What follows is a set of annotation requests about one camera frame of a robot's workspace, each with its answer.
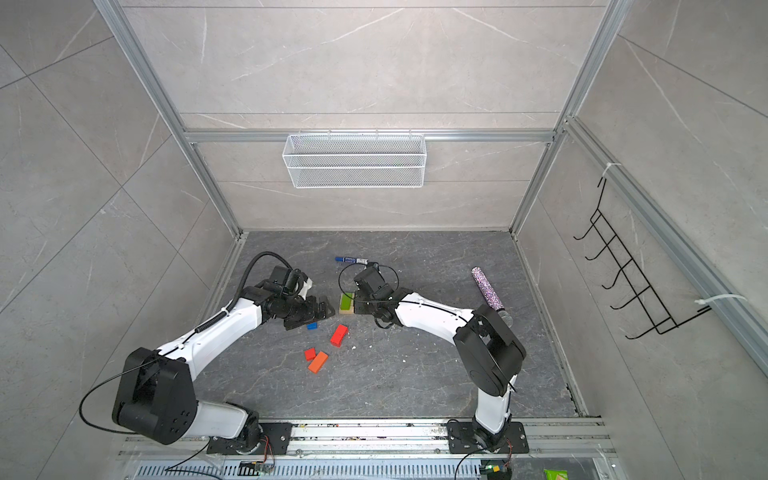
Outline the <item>green rectangular block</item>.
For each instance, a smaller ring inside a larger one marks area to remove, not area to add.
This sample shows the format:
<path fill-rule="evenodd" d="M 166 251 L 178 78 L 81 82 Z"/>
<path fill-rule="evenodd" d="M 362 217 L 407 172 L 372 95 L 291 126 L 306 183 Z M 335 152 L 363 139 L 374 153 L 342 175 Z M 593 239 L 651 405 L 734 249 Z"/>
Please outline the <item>green rectangular block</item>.
<path fill-rule="evenodd" d="M 339 309 L 354 309 L 354 294 L 349 292 L 343 292 L 341 294 Z"/>

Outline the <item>red arch block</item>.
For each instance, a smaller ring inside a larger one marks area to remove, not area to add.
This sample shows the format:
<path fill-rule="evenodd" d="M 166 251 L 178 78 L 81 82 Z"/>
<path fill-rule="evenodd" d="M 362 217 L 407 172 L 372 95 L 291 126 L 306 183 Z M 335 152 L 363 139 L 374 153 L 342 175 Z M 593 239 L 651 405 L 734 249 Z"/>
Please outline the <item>red arch block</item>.
<path fill-rule="evenodd" d="M 347 326 L 338 325 L 330 338 L 330 343 L 333 346 L 340 348 L 344 338 L 348 334 L 348 331 L 349 329 Z"/>

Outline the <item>orange rectangular block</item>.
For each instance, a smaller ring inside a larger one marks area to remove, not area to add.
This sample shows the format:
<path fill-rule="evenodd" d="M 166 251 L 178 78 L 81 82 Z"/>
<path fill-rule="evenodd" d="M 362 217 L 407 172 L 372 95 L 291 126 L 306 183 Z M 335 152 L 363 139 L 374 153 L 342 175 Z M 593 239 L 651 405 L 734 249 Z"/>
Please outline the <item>orange rectangular block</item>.
<path fill-rule="evenodd" d="M 327 362 L 329 356 L 325 352 L 317 352 L 315 357 L 310 361 L 308 369 L 317 374 Z"/>

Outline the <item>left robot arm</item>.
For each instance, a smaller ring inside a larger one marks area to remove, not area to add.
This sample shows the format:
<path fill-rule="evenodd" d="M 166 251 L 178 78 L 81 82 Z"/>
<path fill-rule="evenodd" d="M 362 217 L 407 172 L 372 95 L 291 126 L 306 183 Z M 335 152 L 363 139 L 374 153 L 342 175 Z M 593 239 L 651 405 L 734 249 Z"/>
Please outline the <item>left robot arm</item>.
<path fill-rule="evenodd" d="M 140 435 L 162 445 L 206 437 L 227 453 L 265 445 L 256 411 L 197 398 L 194 381 L 221 353 L 265 321 L 292 330 L 334 316 L 331 302 L 310 294 L 313 282 L 282 256 L 264 251 L 245 268 L 232 299 L 189 332 L 155 349 L 138 348 L 115 375 L 109 433 Z"/>

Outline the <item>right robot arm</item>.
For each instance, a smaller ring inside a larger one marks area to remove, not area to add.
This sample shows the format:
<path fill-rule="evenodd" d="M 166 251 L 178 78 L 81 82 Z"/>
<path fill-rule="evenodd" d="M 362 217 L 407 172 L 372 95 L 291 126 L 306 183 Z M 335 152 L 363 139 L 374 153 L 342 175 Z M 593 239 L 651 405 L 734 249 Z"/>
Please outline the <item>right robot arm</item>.
<path fill-rule="evenodd" d="M 478 389 L 467 438 L 470 449 L 494 451 L 509 445 L 510 402 L 527 352 L 512 331 L 512 318 L 485 273 L 478 267 L 471 270 L 485 303 L 462 309 L 429 300 L 398 284 L 390 285 L 382 268 L 370 262 L 355 275 L 356 291 L 349 295 L 354 312 L 373 317 L 382 329 L 416 329 L 452 344 Z"/>

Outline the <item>blue marker pen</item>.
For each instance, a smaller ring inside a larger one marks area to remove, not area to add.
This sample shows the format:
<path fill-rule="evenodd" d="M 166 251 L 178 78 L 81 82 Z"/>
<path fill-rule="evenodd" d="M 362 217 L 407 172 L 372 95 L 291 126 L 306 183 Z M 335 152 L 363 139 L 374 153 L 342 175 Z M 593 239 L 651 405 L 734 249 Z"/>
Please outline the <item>blue marker pen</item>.
<path fill-rule="evenodd" d="M 336 256 L 335 261 L 340 263 L 350 263 L 350 264 L 362 264 L 367 265 L 369 263 L 368 259 L 365 258 L 357 258 L 357 257 L 348 257 L 348 256 Z"/>

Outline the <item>glitter purple tube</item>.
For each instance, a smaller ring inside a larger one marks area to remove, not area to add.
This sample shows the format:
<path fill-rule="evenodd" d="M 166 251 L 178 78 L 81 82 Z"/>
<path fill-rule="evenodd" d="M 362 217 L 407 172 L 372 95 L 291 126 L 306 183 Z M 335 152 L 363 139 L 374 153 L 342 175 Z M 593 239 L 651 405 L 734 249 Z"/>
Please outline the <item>glitter purple tube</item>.
<path fill-rule="evenodd" d="M 482 269 L 475 266 L 472 268 L 471 274 L 487 305 L 496 311 L 509 327 L 512 327 L 514 320 Z"/>

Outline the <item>green packet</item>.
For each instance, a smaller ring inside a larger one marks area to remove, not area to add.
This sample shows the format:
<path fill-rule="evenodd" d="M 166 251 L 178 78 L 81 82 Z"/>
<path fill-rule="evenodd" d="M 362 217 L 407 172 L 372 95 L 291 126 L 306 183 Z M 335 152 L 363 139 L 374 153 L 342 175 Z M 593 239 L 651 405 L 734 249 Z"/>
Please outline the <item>green packet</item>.
<path fill-rule="evenodd" d="M 569 474 L 566 470 L 543 470 L 546 480 L 569 480 Z"/>

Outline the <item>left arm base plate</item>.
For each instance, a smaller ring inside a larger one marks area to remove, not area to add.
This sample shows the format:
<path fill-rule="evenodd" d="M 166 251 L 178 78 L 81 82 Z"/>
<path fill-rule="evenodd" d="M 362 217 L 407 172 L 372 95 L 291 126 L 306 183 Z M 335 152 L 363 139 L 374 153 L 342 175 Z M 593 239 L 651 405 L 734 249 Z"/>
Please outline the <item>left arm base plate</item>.
<path fill-rule="evenodd" d="M 221 455 L 285 455 L 291 440 L 293 424 L 267 422 L 246 426 L 246 433 L 235 439 L 214 438 L 207 447 L 207 454 Z"/>

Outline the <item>aluminium mounting rail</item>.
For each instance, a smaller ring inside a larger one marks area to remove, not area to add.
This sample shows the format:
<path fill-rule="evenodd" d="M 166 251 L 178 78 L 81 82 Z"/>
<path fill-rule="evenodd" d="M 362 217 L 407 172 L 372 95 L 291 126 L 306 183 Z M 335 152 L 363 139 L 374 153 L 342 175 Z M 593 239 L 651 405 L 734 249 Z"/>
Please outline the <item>aluminium mounting rail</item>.
<path fill-rule="evenodd" d="M 279 457 L 376 458 L 476 455 L 615 458 L 599 418 L 512 418 L 502 438 L 482 448 L 468 419 L 267 420 L 262 437 Z"/>

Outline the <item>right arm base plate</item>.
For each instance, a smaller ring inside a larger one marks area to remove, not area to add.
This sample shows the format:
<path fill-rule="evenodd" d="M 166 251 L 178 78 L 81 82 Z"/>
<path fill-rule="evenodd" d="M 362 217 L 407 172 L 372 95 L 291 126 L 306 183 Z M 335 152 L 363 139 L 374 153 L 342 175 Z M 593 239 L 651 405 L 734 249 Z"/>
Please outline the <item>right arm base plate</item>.
<path fill-rule="evenodd" d="M 475 421 L 450 419 L 445 427 L 452 454 L 466 454 L 475 450 L 513 455 L 530 452 L 527 434 L 520 422 L 508 421 L 498 433 L 490 433 Z"/>

